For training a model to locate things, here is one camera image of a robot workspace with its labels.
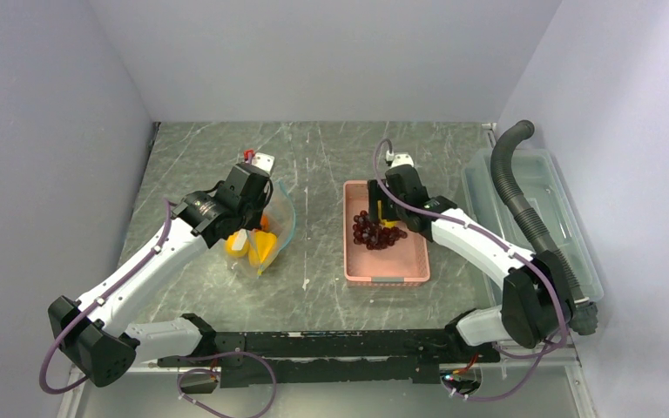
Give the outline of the clear plastic storage bin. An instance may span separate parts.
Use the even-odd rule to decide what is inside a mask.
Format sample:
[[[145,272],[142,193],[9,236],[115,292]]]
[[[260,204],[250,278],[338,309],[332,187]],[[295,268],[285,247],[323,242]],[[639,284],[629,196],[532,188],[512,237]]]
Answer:
[[[517,149],[511,158],[499,159],[502,164],[511,162],[511,168],[500,173],[514,179],[503,194],[519,190],[524,196],[520,204],[515,199],[505,204],[494,185],[491,154],[488,148],[478,151],[463,169],[469,215],[511,244],[562,253],[577,301],[571,324],[581,334],[594,333],[604,290],[551,155]]]

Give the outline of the orange fruit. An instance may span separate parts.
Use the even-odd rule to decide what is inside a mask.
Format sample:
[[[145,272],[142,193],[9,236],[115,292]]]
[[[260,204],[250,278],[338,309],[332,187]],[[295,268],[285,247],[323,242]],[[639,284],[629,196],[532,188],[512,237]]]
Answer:
[[[267,217],[267,215],[263,214],[260,219],[260,227],[261,230],[264,232],[268,232],[270,230],[270,222]]]

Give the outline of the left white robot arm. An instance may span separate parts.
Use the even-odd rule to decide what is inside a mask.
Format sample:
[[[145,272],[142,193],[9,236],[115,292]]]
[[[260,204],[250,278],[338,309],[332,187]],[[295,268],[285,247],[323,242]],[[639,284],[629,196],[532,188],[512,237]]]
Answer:
[[[272,198],[274,157],[258,154],[235,164],[226,179],[209,190],[190,192],[173,204],[155,236],[107,279],[76,300],[65,296],[48,308],[54,341],[40,368],[39,385],[62,394],[47,382],[53,355],[61,351],[84,378],[105,387],[136,363],[185,357],[195,366],[215,354],[216,332],[198,315],[139,324],[146,302],[177,272],[239,230],[260,227]]]

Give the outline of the yellow lemon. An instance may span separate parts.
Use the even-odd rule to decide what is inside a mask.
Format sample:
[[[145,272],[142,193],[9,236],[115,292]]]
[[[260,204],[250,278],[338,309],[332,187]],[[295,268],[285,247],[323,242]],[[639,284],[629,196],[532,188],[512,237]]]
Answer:
[[[244,229],[231,234],[225,241],[226,254],[233,258],[246,256],[249,248],[248,233]]]

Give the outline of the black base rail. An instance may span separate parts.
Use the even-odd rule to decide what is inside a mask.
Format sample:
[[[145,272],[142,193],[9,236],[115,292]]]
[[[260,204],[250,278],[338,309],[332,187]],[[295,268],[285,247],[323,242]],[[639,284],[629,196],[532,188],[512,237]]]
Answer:
[[[411,381],[437,384],[452,366],[497,363],[491,344],[471,347],[443,328],[367,331],[219,332],[188,357],[163,368],[210,367],[223,388],[269,383]]]

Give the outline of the pink perforated plastic basket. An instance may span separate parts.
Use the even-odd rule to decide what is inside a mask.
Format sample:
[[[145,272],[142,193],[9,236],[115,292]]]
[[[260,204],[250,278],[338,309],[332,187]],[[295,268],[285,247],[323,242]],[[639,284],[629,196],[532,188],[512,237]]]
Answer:
[[[354,217],[368,209],[368,183],[349,180],[343,185],[342,244],[343,271],[350,285],[420,286],[430,277],[427,241],[417,233],[407,232],[393,246],[368,250],[357,245]]]

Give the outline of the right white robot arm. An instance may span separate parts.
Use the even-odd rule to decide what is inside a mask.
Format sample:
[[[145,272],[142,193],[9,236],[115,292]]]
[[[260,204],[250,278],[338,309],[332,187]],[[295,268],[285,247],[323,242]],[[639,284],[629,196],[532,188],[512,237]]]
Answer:
[[[416,168],[392,165],[367,183],[373,219],[395,220],[449,249],[483,272],[501,292],[498,305],[473,309],[453,321],[445,349],[466,361],[480,345],[511,340],[524,348],[568,341],[576,311],[559,257],[511,244],[476,223],[457,203],[430,196]]]

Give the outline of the yellow mango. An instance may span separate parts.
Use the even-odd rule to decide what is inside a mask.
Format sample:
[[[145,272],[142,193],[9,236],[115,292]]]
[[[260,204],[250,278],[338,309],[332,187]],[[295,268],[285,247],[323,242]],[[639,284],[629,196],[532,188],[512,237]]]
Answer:
[[[392,203],[387,199],[382,199],[377,205],[380,225],[387,228],[395,227],[399,218]]]

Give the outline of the dark red grape bunch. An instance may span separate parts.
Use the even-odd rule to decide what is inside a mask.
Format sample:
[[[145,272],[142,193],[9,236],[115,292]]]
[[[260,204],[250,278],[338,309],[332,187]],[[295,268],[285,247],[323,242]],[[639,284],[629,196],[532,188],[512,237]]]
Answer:
[[[360,211],[352,217],[351,231],[353,243],[365,246],[368,251],[387,249],[408,237],[408,233],[398,225],[387,228],[370,222],[367,211]]]

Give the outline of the clear zip bag blue zipper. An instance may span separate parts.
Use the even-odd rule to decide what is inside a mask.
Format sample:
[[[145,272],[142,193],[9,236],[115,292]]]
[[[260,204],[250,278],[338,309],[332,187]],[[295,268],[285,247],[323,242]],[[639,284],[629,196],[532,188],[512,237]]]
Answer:
[[[264,274],[270,266],[275,262],[279,257],[280,253],[289,245],[290,241],[294,236],[295,224],[297,220],[296,211],[294,209],[293,201],[289,195],[286,185],[278,180],[274,182],[274,192],[273,196],[263,211],[263,214],[267,215],[270,222],[269,233],[274,233],[278,237],[278,252],[274,261],[265,269],[260,272],[256,268],[251,267],[248,263],[247,255],[241,258],[233,258],[226,254],[225,245],[224,245],[224,254],[227,267],[231,271],[241,272],[250,277],[260,277]],[[247,233],[250,233],[254,230],[246,230]]]

